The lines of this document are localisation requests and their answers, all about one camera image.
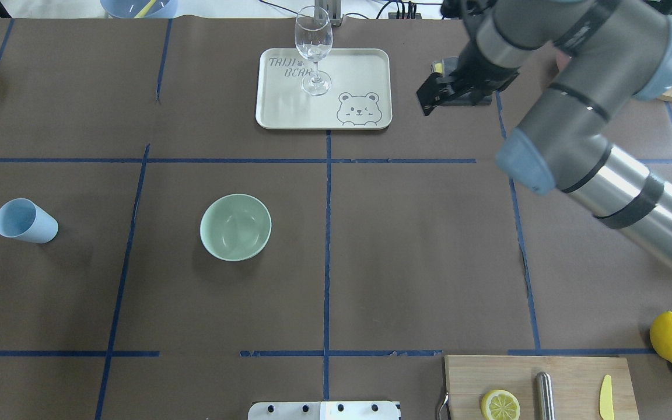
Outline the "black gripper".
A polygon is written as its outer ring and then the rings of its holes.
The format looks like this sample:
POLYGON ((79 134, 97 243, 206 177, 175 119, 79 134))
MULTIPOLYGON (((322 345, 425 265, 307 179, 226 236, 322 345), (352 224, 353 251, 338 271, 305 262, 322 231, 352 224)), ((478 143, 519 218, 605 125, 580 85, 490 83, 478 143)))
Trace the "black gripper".
POLYGON ((462 96, 471 106, 496 91, 506 90, 517 77, 517 67, 505 67, 483 55, 459 56, 457 67, 448 75, 432 72, 416 95, 424 116, 462 96))

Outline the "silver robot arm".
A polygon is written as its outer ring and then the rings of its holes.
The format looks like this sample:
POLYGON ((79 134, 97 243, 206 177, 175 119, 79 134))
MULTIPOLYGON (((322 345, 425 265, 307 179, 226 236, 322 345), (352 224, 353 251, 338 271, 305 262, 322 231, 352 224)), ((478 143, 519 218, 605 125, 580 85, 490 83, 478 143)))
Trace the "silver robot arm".
POLYGON ((630 99, 672 87, 672 20, 642 1, 445 1, 469 42, 448 75, 418 89, 422 112, 501 92, 546 43, 569 57, 495 156, 536 194, 557 189, 672 267, 672 184, 611 143, 604 127, 630 99))

